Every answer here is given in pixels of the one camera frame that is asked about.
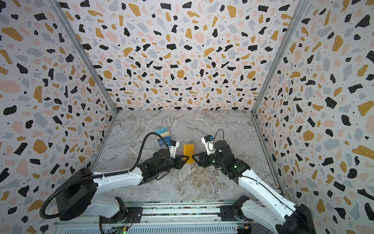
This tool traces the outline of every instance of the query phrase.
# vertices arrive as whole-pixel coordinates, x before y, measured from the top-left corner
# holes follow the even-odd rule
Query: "terrazzo pattern wall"
[[[119,109],[248,110],[295,0],[61,1]]]
[[[374,1],[312,1],[255,116],[318,233],[374,233]]]
[[[0,233],[49,233],[39,208],[90,166],[114,113],[46,2],[0,1],[0,22]]]

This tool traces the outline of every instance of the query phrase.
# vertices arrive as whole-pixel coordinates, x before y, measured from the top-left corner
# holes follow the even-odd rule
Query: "marble tabletop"
[[[177,154],[183,154],[183,145],[194,144],[195,153],[205,151],[201,138],[224,130],[224,139],[236,158],[245,161],[267,184],[275,188],[264,152],[261,148],[250,111],[151,111],[122,110],[104,146],[94,171],[115,171],[133,166],[144,136],[168,127],[173,140],[180,142]],[[140,163],[160,149],[155,136],[148,137]],[[161,180],[114,189],[104,194],[119,196],[124,201],[199,201],[236,200],[241,195],[253,197],[247,190],[228,180],[214,167],[201,168],[196,163],[186,164],[181,170],[171,170]]]

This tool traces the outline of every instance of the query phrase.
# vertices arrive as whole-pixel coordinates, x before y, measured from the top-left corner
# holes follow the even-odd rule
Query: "metal frame edge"
[[[112,129],[113,129],[114,124],[115,124],[115,122],[117,120],[117,117],[118,117],[118,113],[113,117],[112,124],[111,124],[111,126],[109,128],[109,131],[108,131],[107,135],[104,137],[104,140],[102,141],[101,147],[100,147],[100,149],[99,149],[99,151],[97,153],[97,156],[96,156],[94,162],[90,166],[90,170],[91,171],[94,171],[94,169],[96,168],[96,165],[97,165],[97,163],[98,163],[98,161],[99,161],[99,159],[101,157],[101,153],[103,152],[105,145],[107,144],[108,138],[110,136],[110,133],[112,132]]]
[[[278,174],[277,174],[277,171],[275,169],[275,166],[274,164],[272,163],[272,158],[271,158],[271,154],[269,153],[269,151],[267,150],[266,148],[266,145],[265,145],[265,142],[261,136],[261,131],[260,131],[260,125],[259,123],[257,122],[255,116],[252,114],[251,115],[251,118],[252,118],[252,122],[253,122],[253,125],[255,126],[255,129],[256,129],[256,132],[257,132],[257,136],[258,136],[258,139],[260,140],[260,144],[261,144],[261,147],[262,147],[262,150],[264,151],[264,154],[265,154],[265,158],[266,158],[266,162],[267,164],[269,165],[269,168],[270,168],[270,172],[272,173],[272,176],[274,178],[274,182],[275,182],[275,185],[279,186],[279,189],[282,193],[282,196],[284,196],[284,188],[282,187],[282,183],[280,181],[280,178],[278,177]]]
[[[91,60],[88,58],[88,55],[84,52],[81,43],[78,41],[76,37],[76,33],[74,32],[73,28],[71,27],[70,23],[66,15],[64,14],[63,10],[60,7],[60,4],[57,0],[46,0],[51,8],[52,12],[57,17],[58,22],[61,24],[62,29],[65,31],[66,35],[68,36],[70,42],[74,46],[75,50],[77,51],[79,57],[81,58],[82,62],[86,66],[87,70],[91,74],[95,84],[98,86],[98,89],[101,91],[102,95],[105,98],[105,101],[109,105],[109,108],[113,111],[113,113],[117,114],[118,109],[115,107],[112,98],[109,96],[107,89],[105,88],[103,82],[100,80],[98,73],[94,69]]]
[[[289,27],[287,28],[287,32],[284,36],[284,39],[282,41],[282,43],[280,44],[280,47],[279,47],[279,50],[278,50],[278,53],[276,54],[275,58],[274,58],[274,62],[265,78],[265,81],[264,83],[262,84],[262,88],[261,90],[259,91],[259,94],[257,96],[257,99],[256,99],[256,102],[252,108],[252,113],[255,113],[257,112],[258,108],[260,107],[260,104],[261,104],[261,101],[264,96],[265,96],[265,93],[267,91],[267,86],[269,86],[271,80],[272,80],[272,77],[275,73],[275,71],[277,70],[278,68],[278,65],[279,63],[281,62],[282,60],[282,55],[284,54],[284,52],[286,51],[286,49],[288,48],[288,45],[292,39],[292,36],[294,35],[295,31],[296,31],[296,28],[298,26],[298,23],[300,21],[300,19],[302,18],[304,12],[305,12],[305,9],[306,7],[309,5],[309,2],[311,0],[299,0],[299,3],[297,4],[297,7],[295,9],[295,13],[290,21],[290,24],[289,24]]]

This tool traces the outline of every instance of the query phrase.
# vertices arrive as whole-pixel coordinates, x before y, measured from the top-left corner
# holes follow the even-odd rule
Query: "coiled black cable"
[[[100,231],[100,234],[104,234],[104,231],[102,229],[102,216],[101,215],[99,216],[99,231]]]
[[[161,138],[163,140],[163,142],[165,143],[166,145],[166,148],[168,149],[169,146],[168,144],[166,143],[165,139],[158,133],[148,133],[144,139],[143,139],[143,142],[140,146],[140,150],[139,150],[139,155],[138,155],[138,158],[134,164],[134,166],[132,166],[132,168],[130,170],[123,170],[123,171],[116,171],[116,172],[111,172],[111,173],[106,173],[106,174],[99,174],[99,175],[94,175],[94,176],[86,176],[86,177],[83,177],[83,178],[79,178],[79,179],[76,179],[76,180],[73,180],[71,182],[69,182],[68,184],[66,184],[64,187],[56,190],[54,193],[52,193],[51,196],[49,196],[49,198],[47,198],[45,200],[45,202],[43,203],[42,207],[40,208],[40,211],[39,211],[39,215],[42,219],[55,219],[55,218],[58,218],[59,217],[59,213],[57,214],[54,214],[54,215],[48,215],[46,214],[46,209],[47,209],[47,206],[48,204],[58,195],[60,194],[62,191],[64,190],[67,190],[70,186],[72,185],[76,185],[78,183],[82,183],[83,181],[86,181],[86,180],[92,180],[92,179],[97,179],[97,178],[101,178],[103,176],[105,177],[108,177],[108,176],[116,176],[116,175],[120,175],[120,174],[126,174],[128,173],[129,171],[133,171],[135,169],[135,167],[138,165],[139,163],[139,160],[140,160],[140,157],[141,157],[141,153],[143,151],[143,147],[144,147],[144,144],[145,144],[145,141],[146,139],[148,138],[148,136],[150,135],[156,135],[158,136],[159,138]]]
[[[86,177],[83,177],[83,178],[79,178],[79,179],[76,179],[74,181],[71,181],[70,183],[67,183],[64,187],[56,190],[54,193],[52,193],[51,196],[49,196],[49,198],[47,198],[47,200],[45,200],[45,202],[43,203],[42,207],[40,208],[40,211],[39,211],[39,215],[42,219],[54,219],[54,218],[58,218],[59,217],[59,213],[57,214],[54,214],[54,215],[47,215],[46,214],[46,208],[48,206],[48,204],[58,195],[60,194],[62,191],[68,189],[70,186],[72,185],[76,185],[78,183],[82,183],[83,181],[86,181],[86,180],[92,180],[92,179],[97,179],[97,178],[101,178],[103,175],[100,174],[100,175],[94,175],[94,176],[86,176]]]

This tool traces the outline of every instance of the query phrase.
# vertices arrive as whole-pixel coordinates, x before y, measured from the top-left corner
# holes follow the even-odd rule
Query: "yellow block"
[[[186,163],[194,163],[192,156],[195,154],[193,145],[183,145],[183,155],[190,157]]]

